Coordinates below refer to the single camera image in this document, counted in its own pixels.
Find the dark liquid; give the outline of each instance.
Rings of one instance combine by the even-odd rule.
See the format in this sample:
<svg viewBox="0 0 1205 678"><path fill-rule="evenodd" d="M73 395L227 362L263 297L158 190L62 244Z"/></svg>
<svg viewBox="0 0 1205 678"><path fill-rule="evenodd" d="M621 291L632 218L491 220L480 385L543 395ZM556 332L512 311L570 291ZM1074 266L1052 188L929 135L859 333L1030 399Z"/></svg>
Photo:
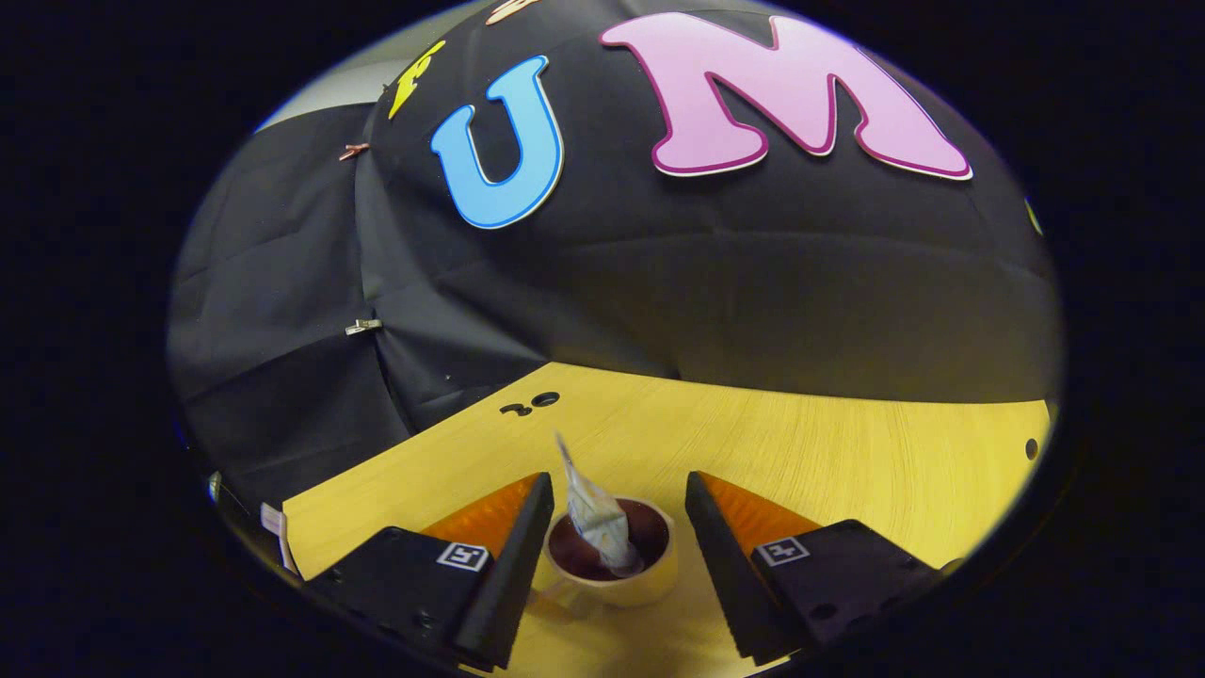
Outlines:
<svg viewBox="0 0 1205 678"><path fill-rule="evenodd" d="M645 561L645 570L648 570L665 554L665 548L670 543L670 529L652 508L631 500L616 501L628 515L628 541L636 547L636 553ZM552 529L552 535L548 537L548 555L562 570L575 577L595 582L619 579L602 567L598 549L582 540L568 515Z"/></svg>

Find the cup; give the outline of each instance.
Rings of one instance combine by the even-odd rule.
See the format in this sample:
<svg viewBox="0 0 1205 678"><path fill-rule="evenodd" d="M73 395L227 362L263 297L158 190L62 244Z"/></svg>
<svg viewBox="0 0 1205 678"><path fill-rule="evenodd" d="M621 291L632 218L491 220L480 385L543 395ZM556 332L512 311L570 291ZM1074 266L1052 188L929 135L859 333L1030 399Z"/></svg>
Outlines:
<svg viewBox="0 0 1205 678"><path fill-rule="evenodd" d="M599 562L598 550L577 533L568 513L557 515L543 536L543 555L570 586L616 607L657 602L677 583L677 530L652 502L616 497L628 515L628 538L645 561L639 574L619 579Z"/></svg>

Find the foam letter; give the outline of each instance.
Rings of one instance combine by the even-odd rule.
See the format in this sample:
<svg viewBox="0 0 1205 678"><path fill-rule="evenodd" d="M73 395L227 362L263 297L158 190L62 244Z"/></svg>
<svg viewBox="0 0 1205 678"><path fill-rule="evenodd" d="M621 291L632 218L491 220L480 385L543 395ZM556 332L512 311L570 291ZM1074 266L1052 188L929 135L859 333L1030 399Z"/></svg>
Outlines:
<svg viewBox="0 0 1205 678"><path fill-rule="evenodd" d="M552 193L564 164L564 145L540 83L547 57L533 57L498 77L486 98L501 100L519 142L519 165L500 183L486 177L469 123L475 108L448 116L431 137L457 210L477 228L502 228L528 216Z"/></svg>
<svg viewBox="0 0 1205 678"><path fill-rule="evenodd" d="M431 55L440 51L440 47L447 45L446 40L440 40L427 51L425 54L418 58L417 61L410 65L408 69L402 71L398 77L398 92L393 95L393 106L389 107L389 119L398 114L398 108L410 99L410 95L415 93L418 87L418 78L424 72L427 72L427 66L431 65Z"/></svg>
<svg viewBox="0 0 1205 678"><path fill-rule="evenodd" d="M770 17L774 47L682 13L639 17L600 41L635 54L662 102L668 134L653 147L665 173L694 176L752 165L765 157L764 132L733 119L716 88L723 82L813 155L836 137L841 82L858 104L854 131L887 164L965 179L971 167L919 104L857 47L812 24Z"/></svg>

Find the wooden table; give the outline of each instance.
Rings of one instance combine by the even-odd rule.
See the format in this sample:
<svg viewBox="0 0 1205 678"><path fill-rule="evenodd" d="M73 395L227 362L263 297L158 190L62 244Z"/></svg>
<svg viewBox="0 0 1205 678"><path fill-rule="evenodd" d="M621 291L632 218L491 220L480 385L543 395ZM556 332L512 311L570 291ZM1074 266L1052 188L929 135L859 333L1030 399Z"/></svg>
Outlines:
<svg viewBox="0 0 1205 678"><path fill-rule="evenodd" d="M510 403L556 391L528 417ZM562 595L528 606L507 676L747 676L683 507L705 471L822 525L856 518L924 562L965 556L1003 518L1044 444L1042 401L942 405L730 389L549 364L410 441L284 502L300 574L378 530L422 530L530 473L565 511L559 430L582 473L653 501L678 527L680 578L662 602L613 609ZM557 582L541 559L536 590Z"/></svg>

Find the black fabric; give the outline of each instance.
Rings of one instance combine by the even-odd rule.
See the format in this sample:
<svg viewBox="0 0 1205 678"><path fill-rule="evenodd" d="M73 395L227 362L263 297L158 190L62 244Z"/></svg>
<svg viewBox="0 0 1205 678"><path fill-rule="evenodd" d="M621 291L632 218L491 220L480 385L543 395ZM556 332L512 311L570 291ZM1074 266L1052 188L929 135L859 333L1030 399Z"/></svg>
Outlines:
<svg viewBox="0 0 1205 678"><path fill-rule="evenodd" d="M408 437L359 279L355 164L370 106L276 124L235 155L177 264L171 376L200 450L258 517Z"/></svg>
<svg viewBox="0 0 1205 678"><path fill-rule="evenodd" d="M490 26L487 10L439 36L447 43L392 120L396 82L375 106L308 113L248 141L198 212L169 326L187 418L231 487L278 501L547 361L910 402L1058 391L1052 267L1024 191L968 120L871 54L974 178L871 159L841 88L831 154L810 155L722 89L737 120L765 131L768 157L666 176L649 157L665 123L647 76L631 52L599 43L662 11L771 40L765 6L728 0L546 0ZM529 217L474 228L431 134L475 105L482 165L507 176L518 145L484 92L536 54L549 58L541 81L564 170ZM371 149L336 160L362 141ZM383 326L343 335L366 317Z"/></svg>
<svg viewBox="0 0 1205 678"><path fill-rule="evenodd" d="M392 120L393 87L384 93L368 124L372 152L358 187L371 188L358 191L358 208L375 237L364 259L369 299L394 330L386 364L400 391L415 391L411 402L458 393L482 360L486 382L554 360L899 401L1015 402L1057 391L1052 267L1024 193L966 120L872 55L968 155L972 179L869 158L853 137L859 111L840 88L830 155L809 155L724 92L737 120L768 134L769 155L722 175L665 176L649 158L665 134L653 89L630 52L598 36L674 10L771 40L760 5L542 2L490 26L483 12L440 36L447 43ZM507 176L518 146L484 90L534 54L551 61L541 79L565 167L530 217L480 230L457 213L431 135L457 107L475 105L482 166ZM402 329L416 319L408 308L421 308L423 335Z"/></svg>

